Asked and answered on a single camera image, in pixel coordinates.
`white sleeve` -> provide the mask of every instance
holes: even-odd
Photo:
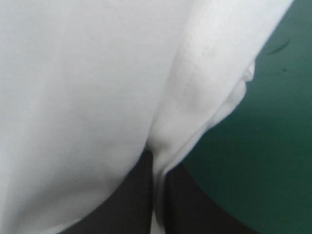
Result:
[[[166,173],[245,94],[253,63],[292,0],[199,0],[150,129],[156,213]]]

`white fabric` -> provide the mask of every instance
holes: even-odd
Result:
[[[291,0],[0,3],[0,234],[56,234],[146,142],[161,202],[166,172],[242,99]]]

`green surface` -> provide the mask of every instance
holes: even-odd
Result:
[[[312,234],[312,1],[294,2],[238,108],[184,165],[217,204],[262,234]]]

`white shirt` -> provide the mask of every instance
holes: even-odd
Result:
[[[166,173],[241,101],[291,2],[1,0],[0,233],[82,219],[146,143],[161,227]]]

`green background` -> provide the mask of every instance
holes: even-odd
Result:
[[[293,3],[238,108],[184,160],[220,207],[262,234],[312,234],[312,0]]]

